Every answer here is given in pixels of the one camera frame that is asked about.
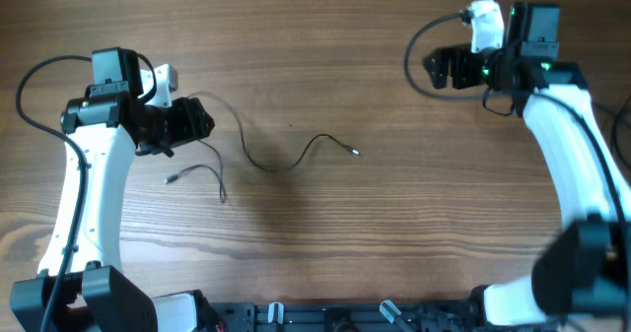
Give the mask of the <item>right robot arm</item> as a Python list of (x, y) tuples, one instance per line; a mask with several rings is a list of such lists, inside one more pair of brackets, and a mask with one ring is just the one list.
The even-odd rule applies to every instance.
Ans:
[(628, 321), (630, 188), (597, 128), (583, 73), (558, 57), (559, 7), (517, 2), (503, 15), (494, 0), (477, 0), (456, 17), (471, 27), (471, 41), (425, 58), (433, 97), (476, 86), (508, 96), (541, 149), (562, 221), (528, 276), (478, 290), (480, 325), (534, 327), (573, 315)]

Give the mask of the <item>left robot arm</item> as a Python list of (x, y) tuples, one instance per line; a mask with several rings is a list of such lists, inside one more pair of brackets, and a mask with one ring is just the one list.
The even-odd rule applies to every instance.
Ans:
[(69, 100), (54, 130), (66, 169), (53, 234), (32, 279), (14, 284), (10, 308), (26, 331), (222, 331), (221, 315), (198, 291), (148, 297), (122, 272), (120, 226), (134, 159), (210, 135), (197, 98), (172, 100), (173, 81), (147, 57), (121, 47), (88, 57), (94, 82)]

